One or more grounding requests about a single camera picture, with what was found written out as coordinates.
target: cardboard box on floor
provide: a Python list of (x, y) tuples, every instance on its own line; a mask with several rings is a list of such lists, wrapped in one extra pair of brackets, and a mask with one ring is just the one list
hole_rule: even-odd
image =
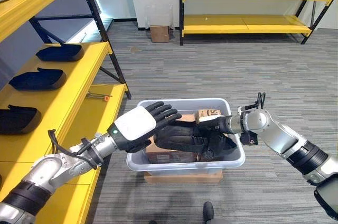
[(194, 174), (194, 175), (161, 175), (154, 176), (144, 172), (147, 183), (219, 183), (223, 178), (220, 170), (216, 174)]
[(150, 26), (153, 43), (169, 43), (169, 26)]

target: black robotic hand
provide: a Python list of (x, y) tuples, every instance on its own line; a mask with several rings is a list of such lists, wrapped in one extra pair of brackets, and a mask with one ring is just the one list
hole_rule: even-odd
[(158, 101), (148, 107), (137, 106), (115, 120), (107, 132), (120, 150), (136, 153), (148, 145), (149, 137), (182, 115)]

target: black shoe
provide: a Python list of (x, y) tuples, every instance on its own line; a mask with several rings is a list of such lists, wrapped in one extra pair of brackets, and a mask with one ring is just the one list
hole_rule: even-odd
[(213, 219), (213, 206), (211, 202), (206, 202), (203, 205), (204, 224), (206, 224), (206, 222), (211, 219)]

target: small cardboard box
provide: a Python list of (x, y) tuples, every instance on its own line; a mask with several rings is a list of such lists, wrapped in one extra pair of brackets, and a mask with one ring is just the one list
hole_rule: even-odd
[(194, 174), (194, 175), (161, 175), (153, 176), (144, 172), (144, 179), (147, 183), (219, 183), (223, 178), (220, 170), (215, 174)]
[(208, 117), (212, 115), (221, 115), (221, 111), (218, 109), (200, 109), (196, 113), (196, 121), (198, 122), (201, 117)]
[[(195, 116), (182, 115), (182, 118), (179, 120), (193, 122), (195, 121)], [(152, 143), (145, 149), (145, 153), (149, 159), (149, 162), (152, 164), (195, 162), (197, 159), (197, 153), (163, 149), (155, 145), (153, 137), (149, 139)]]
[(169, 43), (168, 26), (150, 26), (153, 43)]

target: black glove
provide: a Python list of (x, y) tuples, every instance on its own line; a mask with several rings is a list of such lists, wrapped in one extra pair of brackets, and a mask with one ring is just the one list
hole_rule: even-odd
[(144, 108), (137, 106), (115, 120), (107, 132), (112, 136), (120, 150), (136, 153), (148, 145), (148, 140), (157, 130), (182, 117), (177, 109), (164, 105), (162, 101)]
[(229, 155), (237, 148), (223, 133), (199, 129), (195, 122), (174, 121), (155, 133), (155, 144), (160, 148), (202, 154), (212, 159)]

